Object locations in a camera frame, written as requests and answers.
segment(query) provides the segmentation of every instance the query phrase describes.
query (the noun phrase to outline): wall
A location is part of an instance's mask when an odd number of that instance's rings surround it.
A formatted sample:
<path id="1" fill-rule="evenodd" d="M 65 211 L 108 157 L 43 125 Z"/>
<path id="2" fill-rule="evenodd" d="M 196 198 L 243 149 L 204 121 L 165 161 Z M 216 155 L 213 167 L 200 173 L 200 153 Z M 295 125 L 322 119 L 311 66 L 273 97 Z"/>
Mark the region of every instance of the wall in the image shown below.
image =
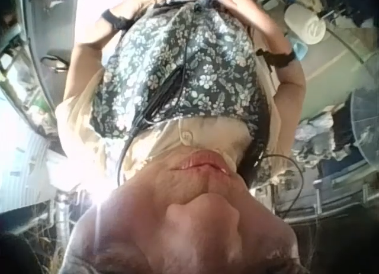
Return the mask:
<path id="1" fill-rule="evenodd" d="M 336 29 L 336 32 L 346 40 L 354 50 L 367 60 L 372 54 L 363 44 L 349 31 Z M 312 117 L 328 105 L 340 104 L 346 100 L 349 93 L 375 80 L 367 70 L 357 61 L 356 57 L 348 51 L 333 36 L 330 36 L 324 44 L 312 46 L 309 54 L 313 54 L 312 62 L 304 59 L 304 71 L 312 72 L 307 75 L 307 93 L 304 103 L 302 119 Z"/>
<path id="2" fill-rule="evenodd" d="M 0 92 L 0 213 L 53 199 L 48 142 L 31 130 Z"/>

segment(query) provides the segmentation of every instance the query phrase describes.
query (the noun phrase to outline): floral apron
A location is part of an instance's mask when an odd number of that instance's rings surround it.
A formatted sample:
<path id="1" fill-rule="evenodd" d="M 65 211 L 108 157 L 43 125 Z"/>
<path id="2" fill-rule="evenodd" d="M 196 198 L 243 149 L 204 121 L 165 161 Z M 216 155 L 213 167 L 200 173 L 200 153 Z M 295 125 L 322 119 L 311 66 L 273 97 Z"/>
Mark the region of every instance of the floral apron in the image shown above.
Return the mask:
<path id="1" fill-rule="evenodd" d="M 209 0 L 154 8 L 136 21 L 105 67 L 91 125 L 103 138 L 127 138 L 133 121 L 168 83 L 176 89 L 165 94 L 143 130 L 184 117 L 224 116 L 246 123 L 254 138 L 266 97 L 257 84 L 252 40 Z"/>

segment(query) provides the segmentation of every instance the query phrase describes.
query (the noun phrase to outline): mouth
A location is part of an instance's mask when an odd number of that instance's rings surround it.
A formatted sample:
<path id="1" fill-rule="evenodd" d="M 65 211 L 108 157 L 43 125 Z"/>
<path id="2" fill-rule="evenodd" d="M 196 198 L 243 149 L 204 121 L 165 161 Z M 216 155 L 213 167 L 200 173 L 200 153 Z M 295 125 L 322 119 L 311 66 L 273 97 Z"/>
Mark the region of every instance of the mouth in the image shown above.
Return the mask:
<path id="1" fill-rule="evenodd" d="M 199 167 L 211 167 L 225 175 L 232 174 L 222 155 L 211 150 L 196 151 L 174 167 L 173 170 L 189 170 Z"/>

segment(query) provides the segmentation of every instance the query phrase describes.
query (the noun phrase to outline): black cable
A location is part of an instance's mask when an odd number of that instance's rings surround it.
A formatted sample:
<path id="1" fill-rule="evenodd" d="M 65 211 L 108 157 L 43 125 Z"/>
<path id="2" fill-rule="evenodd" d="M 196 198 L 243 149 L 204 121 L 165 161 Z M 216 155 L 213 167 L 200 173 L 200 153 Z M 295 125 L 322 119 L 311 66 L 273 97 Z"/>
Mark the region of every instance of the black cable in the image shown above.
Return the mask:
<path id="1" fill-rule="evenodd" d="M 299 171 L 300 177 L 301 177 L 301 186 L 300 186 L 300 189 L 299 189 L 296 197 L 292 201 L 291 205 L 288 207 L 288 209 L 286 210 L 286 212 L 284 212 L 284 214 L 281 217 L 284 220 L 287 217 L 288 213 L 291 212 L 293 206 L 295 205 L 295 203 L 297 202 L 297 200 L 300 197 L 301 192 L 303 191 L 303 188 L 304 188 L 304 175 L 303 175 L 303 172 L 301 171 L 300 167 L 298 166 L 298 164 L 295 162 L 295 160 L 291 159 L 290 157 L 284 156 L 282 154 L 267 154 L 266 156 L 262 157 L 262 160 L 268 159 L 270 157 L 280 157 L 282 159 L 289 160 L 296 167 L 296 169 Z"/>
<path id="2" fill-rule="evenodd" d="M 183 53 L 183 66 L 178 67 L 172 74 L 165 80 L 166 83 L 163 83 L 162 86 L 155 92 L 150 101 L 147 103 L 147 107 L 142 111 L 142 113 L 137 116 L 132 124 L 131 130 L 128 133 L 128 139 L 126 140 L 124 147 L 120 153 L 120 157 L 117 160 L 116 164 L 116 177 L 117 177 L 117 186 L 121 186 L 121 170 L 125 155 L 132 144 L 133 140 L 137 137 L 138 133 L 148 128 L 148 126 L 155 125 L 158 122 L 153 121 L 154 114 L 158 113 L 160 109 L 169 101 L 171 96 L 176 94 L 176 86 L 175 81 L 178 74 L 182 73 L 180 89 L 178 94 L 178 99 L 176 100 L 174 106 L 170 109 L 170 112 L 174 111 L 179 105 L 180 96 L 183 93 L 184 82 L 185 82 L 185 74 L 187 72 L 187 51 L 188 51 L 188 42 L 191 36 L 191 30 L 193 26 L 194 19 L 192 17 L 191 23 L 189 25 L 190 31 L 188 33 L 187 41 L 185 43 L 184 53 Z"/>

